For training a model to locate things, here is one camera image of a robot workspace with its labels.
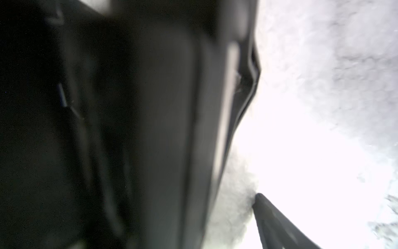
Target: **blurred surface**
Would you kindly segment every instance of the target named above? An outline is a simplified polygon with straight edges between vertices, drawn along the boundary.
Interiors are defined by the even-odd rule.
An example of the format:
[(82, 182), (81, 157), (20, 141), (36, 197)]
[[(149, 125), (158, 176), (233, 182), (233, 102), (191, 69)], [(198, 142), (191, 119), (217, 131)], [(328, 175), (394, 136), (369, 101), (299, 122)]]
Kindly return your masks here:
[(205, 248), (261, 248), (262, 192), (328, 248), (397, 248), (398, 2), (262, 0), (257, 95)]

